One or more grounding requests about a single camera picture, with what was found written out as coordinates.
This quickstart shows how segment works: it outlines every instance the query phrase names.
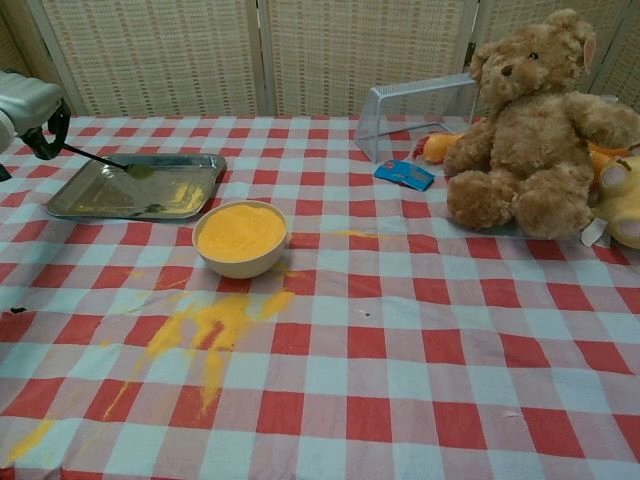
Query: orange powder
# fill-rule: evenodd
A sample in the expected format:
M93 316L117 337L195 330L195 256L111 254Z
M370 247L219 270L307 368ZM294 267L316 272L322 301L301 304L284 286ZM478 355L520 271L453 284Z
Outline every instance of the orange powder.
M239 262L277 246L285 231L282 219L268 208L232 205L209 217L198 235L198 247L214 260Z

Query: spoon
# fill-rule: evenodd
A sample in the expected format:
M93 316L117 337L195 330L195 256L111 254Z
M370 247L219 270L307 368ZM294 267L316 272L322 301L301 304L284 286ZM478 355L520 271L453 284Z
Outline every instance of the spoon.
M69 150L70 152L77 153L78 155L82 155L83 157L87 157L92 160L97 160L98 162L104 163L105 165L119 168L127 172L131 177L135 178L136 180L142 180L144 178L147 178L153 175L153 168L150 167L149 165L145 165L142 163L120 165L119 163L112 162L111 160L107 160L106 158L99 157L97 155L93 155L92 153L85 152L84 150L80 150L79 148L72 147L71 145L68 145L66 143L62 144L62 148L64 148L65 150Z

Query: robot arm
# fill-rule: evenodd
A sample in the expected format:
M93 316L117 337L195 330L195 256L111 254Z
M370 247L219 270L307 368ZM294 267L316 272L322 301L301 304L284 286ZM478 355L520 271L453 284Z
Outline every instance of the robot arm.
M14 136L18 136L38 158L55 158L67 137L70 116L59 86L19 73L0 71L0 153L11 145ZM45 122L55 135L51 143L42 132ZM0 177L8 179L8 172L4 168L0 170L4 171L0 171Z

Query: teddy bear arm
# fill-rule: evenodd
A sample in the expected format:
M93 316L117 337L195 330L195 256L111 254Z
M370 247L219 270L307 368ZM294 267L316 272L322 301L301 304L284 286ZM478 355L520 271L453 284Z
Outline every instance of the teddy bear arm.
M457 175L466 170L487 170L494 131L494 125L489 121L473 125L463 137L449 147L444 158L445 173Z
M596 95L573 92L565 108L578 133L606 148L628 148L640 143L640 115L619 103Z

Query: woven panel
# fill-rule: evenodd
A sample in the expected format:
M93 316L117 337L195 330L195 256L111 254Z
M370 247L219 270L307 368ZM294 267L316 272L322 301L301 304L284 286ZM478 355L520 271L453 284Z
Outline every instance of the woven panel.
M245 2L43 0L90 114L255 114Z
M460 72L472 4L268 1L277 113L360 113L373 85Z
M0 70L6 68L16 70L24 75L30 74L7 24L0 16Z
M573 8L593 25L598 39L611 36L627 0L494 0L485 41L497 40L517 27L543 21L560 8Z
M616 36L605 64L597 93L616 95L620 101L640 111L640 9L629 17L629 28Z

